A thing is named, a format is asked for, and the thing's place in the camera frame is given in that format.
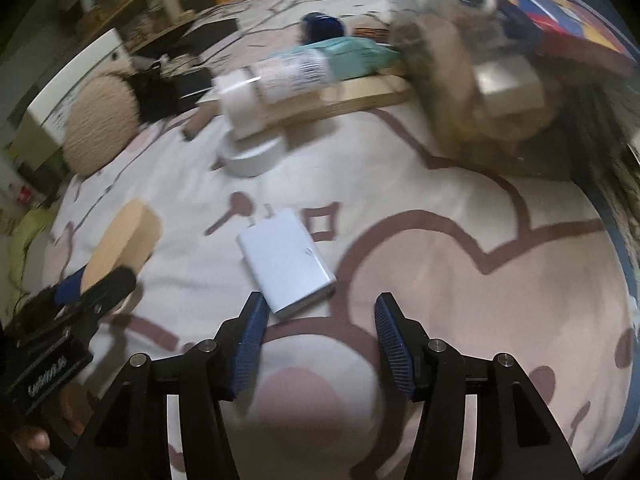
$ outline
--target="metal screw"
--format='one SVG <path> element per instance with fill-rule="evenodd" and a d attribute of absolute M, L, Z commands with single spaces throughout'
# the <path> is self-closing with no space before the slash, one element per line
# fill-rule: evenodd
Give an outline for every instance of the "metal screw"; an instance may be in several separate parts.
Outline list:
<path fill-rule="evenodd" d="M 498 354 L 498 362 L 505 368 L 509 368 L 510 366 L 513 366 L 516 359 L 514 359 L 510 354 Z"/>
<path fill-rule="evenodd" d="M 213 339 L 205 339 L 198 343 L 198 350 L 201 352 L 213 352 L 217 347 L 218 343 L 213 341 Z"/>
<path fill-rule="evenodd" d="M 447 344 L 442 339 L 429 339 L 429 348 L 434 352 L 444 352 Z"/>
<path fill-rule="evenodd" d="M 133 354 L 131 359 L 129 359 L 129 364 L 136 368 L 142 366 L 144 363 L 146 363 L 146 355 L 144 354 Z"/>

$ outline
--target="blue edge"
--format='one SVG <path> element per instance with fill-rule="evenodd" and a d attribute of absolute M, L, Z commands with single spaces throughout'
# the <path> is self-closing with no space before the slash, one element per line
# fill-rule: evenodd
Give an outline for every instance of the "blue edge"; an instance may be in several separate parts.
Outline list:
<path fill-rule="evenodd" d="M 629 259 L 625 242 L 622 238 L 622 234 L 620 234 L 613 214 L 611 213 L 609 204 L 593 182 L 580 182 L 580 179 L 574 179 L 574 182 L 582 189 L 582 192 L 587 196 L 600 215 L 605 229 L 607 230 L 613 246 L 616 249 L 616 253 L 618 254 L 622 271 L 625 275 L 628 293 L 637 301 L 636 278 L 634 276 L 633 267 L 631 266 L 631 260 Z M 640 344 L 638 344 L 638 339 L 635 338 L 631 384 L 629 384 L 629 393 L 626 398 L 626 406 L 622 415 L 622 420 L 620 421 L 618 430 L 616 431 L 611 443 L 603 451 L 599 459 L 590 466 L 589 470 L 596 469 L 609 460 L 619 456 L 633 436 L 634 431 L 638 426 L 638 422 L 640 422 Z"/>

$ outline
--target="teal cloth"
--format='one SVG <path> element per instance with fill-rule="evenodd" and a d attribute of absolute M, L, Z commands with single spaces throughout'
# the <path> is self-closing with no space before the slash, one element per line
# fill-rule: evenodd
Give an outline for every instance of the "teal cloth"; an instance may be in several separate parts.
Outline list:
<path fill-rule="evenodd" d="M 284 54 L 294 54 L 314 48 L 329 60 L 334 77 L 338 81 L 375 74 L 379 69 L 397 62 L 400 55 L 393 49 L 369 38 L 343 36 L 297 46 Z"/>

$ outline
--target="white power adapter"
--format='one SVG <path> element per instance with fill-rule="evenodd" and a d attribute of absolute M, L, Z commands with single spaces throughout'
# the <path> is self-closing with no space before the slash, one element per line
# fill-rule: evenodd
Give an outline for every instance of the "white power adapter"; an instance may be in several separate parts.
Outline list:
<path fill-rule="evenodd" d="M 279 211 L 236 238 L 269 308 L 288 316 L 332 290 L 335 276 L 291 209 Z"/>

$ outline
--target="yellow-green object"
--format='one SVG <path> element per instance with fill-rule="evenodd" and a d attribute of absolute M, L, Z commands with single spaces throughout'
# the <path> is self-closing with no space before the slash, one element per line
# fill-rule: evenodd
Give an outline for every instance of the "yellow-green object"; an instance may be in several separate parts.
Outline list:
<path fill-rule="evenodd" d="M 22 275 L 27 261 L 27 252 L 33 239 L 53 223 L 55 215 L 44 208 L 30 210 L 14 229 L 9 238 L 9 286 L 10 294 L 4 312 L 0 312 L 0 321 L 7 325 L 17 311 L 22 290 Z"/>

